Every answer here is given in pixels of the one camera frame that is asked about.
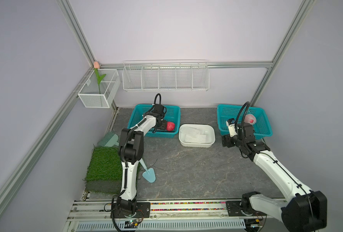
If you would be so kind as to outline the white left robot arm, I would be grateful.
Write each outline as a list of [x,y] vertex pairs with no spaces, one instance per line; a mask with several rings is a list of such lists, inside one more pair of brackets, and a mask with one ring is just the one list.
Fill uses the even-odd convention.
[[166,108],[161,104],[154,103],[135,126],[122,129],[118,149],[122,165],[122,186],[120,193],[113,197],[116,200],[116,204],[112,206],[113,209],[123,211],[131,216],[136,214],[137,169],[144,153],[144,136],[151,129],[166,129],[168,122],[164,119],[165,114]]

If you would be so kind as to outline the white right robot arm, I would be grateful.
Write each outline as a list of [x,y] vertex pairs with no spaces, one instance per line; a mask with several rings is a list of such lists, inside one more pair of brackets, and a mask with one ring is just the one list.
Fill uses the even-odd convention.
[[285,198],[279,201],[258,191],[245,193],[240,204],[242,213],[251,216],[262,212],[281,221],[290,232],[316,232],[326,228],[326,196],[311,190],[288,171],[264,142],[256,140],[251,124],[230,119],[226,125],[229,134],[222,136],[222,145],[237,147],[244,158],[265,172]]

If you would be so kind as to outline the teal plastic basket left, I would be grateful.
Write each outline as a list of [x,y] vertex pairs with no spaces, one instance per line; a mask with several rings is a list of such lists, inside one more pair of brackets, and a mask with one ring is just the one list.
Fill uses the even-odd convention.
[[[143,119],[143,114],[146,113],[152,107],[151,104],[138,104],[135,106],[129,123],[128,128],[135,126],[139,121]],[[147,137],[159,137],[159,138],[173,138],[178,132],[180,127],[180,120],[181,120],[181,109],[179,106],[172,106],[166,105],[166,115],[165,120],[167,122],[172,122],[175,124],[175,128],[173,131],[166,131],[166,130],[157,130],[153,133],[153,129],[151,129],[146,136]]]

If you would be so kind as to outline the teal plastic basket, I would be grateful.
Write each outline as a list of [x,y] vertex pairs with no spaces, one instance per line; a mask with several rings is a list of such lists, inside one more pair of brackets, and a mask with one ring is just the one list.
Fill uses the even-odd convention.
[[[138,104],[135,106],[129,123],[128,128],[135,126],[139,121],[143,119],[143,114],[146,113],[152,107],[151,104]],[[166,105],[166,115],[165,120],[167,122],[172,122],[175,124],[175,128],[173,131],[166,131],[166,130],[157,130],[153,133],[153,129],[151,129],[146,136],[147,137],[159,137],[159,138],[173,138],[178,132],[180,127],[180,120],[181,120],[181,109],[179,106],[172,106]]]
[[[236,118],[241,108],[241,105],[218,105],[217,122],[221,135],[229,134],[226,122],[228,119]],[[256,140],[261,140],[264,137],[270,137],[273,135],[267,114],[262,108],[249,107],[247,114],[251,114],[256,118],[256,123],[253,125]]]

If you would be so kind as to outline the white plastic tub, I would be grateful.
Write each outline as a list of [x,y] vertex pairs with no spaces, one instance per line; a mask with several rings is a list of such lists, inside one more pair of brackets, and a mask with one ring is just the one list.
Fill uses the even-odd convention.
[[215,131],[210,125],[183,124],[178,138],[183,147],[210,148],[215,143]]

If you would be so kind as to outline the teal plastic basket right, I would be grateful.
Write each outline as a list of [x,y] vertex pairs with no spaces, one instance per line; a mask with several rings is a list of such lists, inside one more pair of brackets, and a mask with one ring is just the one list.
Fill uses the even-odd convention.
[[[228,119],[236,118],[241,108],[241,105],[218,105],[217,122],[221,135],[229,134],[226,122]],[[261,140],[264,137],[270,137],[273,135],[267,114],[262,108],[249,107],[247,114],[251,114],[256,118],[256,123],[253,125],[256,140]]]

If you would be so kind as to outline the light blue plastic trowel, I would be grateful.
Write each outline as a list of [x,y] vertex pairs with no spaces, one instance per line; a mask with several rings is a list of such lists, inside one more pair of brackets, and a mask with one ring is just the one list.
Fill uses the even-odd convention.
[[142,173],[143,178],[149,183],[154,183],[156,181],[156,174],[154,168],[148,168],[143,159],[140,159],[140,164],[144,169]]

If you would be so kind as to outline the pale green brush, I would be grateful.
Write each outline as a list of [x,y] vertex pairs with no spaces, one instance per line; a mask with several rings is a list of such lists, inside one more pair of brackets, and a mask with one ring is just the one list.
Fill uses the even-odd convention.
[[105,136],[97,143],[98,147],[117,147],[119,146],[119,136],[109,131]]

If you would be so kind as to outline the green artificial grass mat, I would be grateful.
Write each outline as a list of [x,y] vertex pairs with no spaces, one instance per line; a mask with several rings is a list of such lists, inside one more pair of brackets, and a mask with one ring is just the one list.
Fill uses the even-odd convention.
[[122,189],[122,164],[118,149],[95,147],[87,168],[85,189],[87,191],[118,194]]

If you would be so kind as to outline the artificial pink tulip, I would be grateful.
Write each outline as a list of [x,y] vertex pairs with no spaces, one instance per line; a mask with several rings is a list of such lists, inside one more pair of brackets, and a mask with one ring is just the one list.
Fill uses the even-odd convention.
[[98,84],[99,94],[101,94],[100,85],[101,85],[102,80],[106,77],[106,74],[100,74],[99,73],[100,64],[99,64],[98,61],[95,61],[93,63],[93,68],[94,68],[95,75],[97,77],[97,84]]

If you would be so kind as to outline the aluminium frame bar back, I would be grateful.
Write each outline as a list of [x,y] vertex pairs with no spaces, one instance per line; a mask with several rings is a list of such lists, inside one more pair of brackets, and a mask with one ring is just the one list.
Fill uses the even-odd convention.
[[210,62],[205,60],[164,60],[164,61],[124,61],[122,63],[101,64],[105,69],[122,70],[125,67],[203,67],[208,69],[233,69],[233,68],[266,68],[273,66],[271,61],[220,61]]

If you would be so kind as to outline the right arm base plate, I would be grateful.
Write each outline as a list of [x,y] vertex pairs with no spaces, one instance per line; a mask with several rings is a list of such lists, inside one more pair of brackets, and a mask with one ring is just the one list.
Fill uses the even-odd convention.
[[265,216],[265,213],[252,209],[250,203],[246,199],[226,201],[228,215],[233,216]]

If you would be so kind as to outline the aluminium frame post right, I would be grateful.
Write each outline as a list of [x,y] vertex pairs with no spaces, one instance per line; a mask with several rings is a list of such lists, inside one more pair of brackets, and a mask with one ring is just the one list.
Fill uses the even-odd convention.
[[310,13],[311,9],[313,8],[314,4],[316,3],[315,0],[304,0],[301,2],[299,9],[297,10],[289,29],[287,30],[277,52],[275,53],[272,59],[272,65],[267,68],[262,80],[260,81],[256,91],[254,92],[251,98],[251,106],[255,106],[257,101],[259,100],[262,92],[264,91],[266,85],[269,83],[271,76],[273,75],[274,71],[280,64],[282,58],[284,57],[286,51],[290,47],[292,41],[294,40],[297,32],[301,28],[305,18]]

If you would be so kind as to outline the aluminium frame post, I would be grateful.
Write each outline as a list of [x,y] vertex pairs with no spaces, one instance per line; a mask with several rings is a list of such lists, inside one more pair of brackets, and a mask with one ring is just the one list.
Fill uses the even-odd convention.
[[292,41],[294,40],[297,32],[301,28],[305,18],[310,13],[311,9],[313,8],[314,4],[316,3],[315,0],[304,0],[301,2],[299,9],[297,10],[289,29],[287,30],[277,52],[275,53],[272,59],[272,65],[267,68],[262,80],[260,81],[256,91],[254,92],[251,98],[251,106],[255,106],[257,101],[259,100],[262,92],[264,91],[266,85],[269,83],[271,76],[273,75],[274,71],[280,64],[282,58],[284,57],[286,51],[290,47]]
[[83,52],[90,67],[94,66],[96,61],[95,56],[90,48],[90,45],[84,35],[84,32],[79,24],[79,21],[74,13],[73,7],[70,1],[57,0],[56,1],[63,16],[65,17],[68,26],[70,27],[75,39],[77,40],[81,51]]

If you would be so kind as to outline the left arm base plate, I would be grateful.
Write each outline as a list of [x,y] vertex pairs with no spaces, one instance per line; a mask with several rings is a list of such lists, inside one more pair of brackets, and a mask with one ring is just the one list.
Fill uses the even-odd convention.
[[115,203],[112,214],[114,218],[149,218],[151,204],[146,202]]

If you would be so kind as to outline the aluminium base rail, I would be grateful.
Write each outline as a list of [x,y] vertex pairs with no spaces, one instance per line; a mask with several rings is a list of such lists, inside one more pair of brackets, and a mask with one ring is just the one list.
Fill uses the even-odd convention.
[[[267,199],[260,195],[250,203],[255,211],[265,213],[265,216],[233,216],[230,217],[226,201],[240,199],[210,199],[210,200],[143,200],[151,204],[149,218],[145,219],[224,219],[224,218],[259,218],[265,216],[281,220],[282,210],[288,205],[284,199]],[[69,212],[69,221],[105,220],[111,218],[113,204],[105,201],[75,202]]]

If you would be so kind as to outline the aluminium frame post left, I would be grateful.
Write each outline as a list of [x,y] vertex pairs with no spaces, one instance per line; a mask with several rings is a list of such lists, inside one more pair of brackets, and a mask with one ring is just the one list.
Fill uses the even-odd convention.
[[70,27],[75,39],[77,40],[81,51],[83,52],[90,67],[94,66],[96,61],[95,56],[90,48],[90,45],[84,35],[84,32],[79,24],[79,21],[74,13],[73,7],[70,1],[57,0],[56,1],[63,16],[65,17],[68,26]]

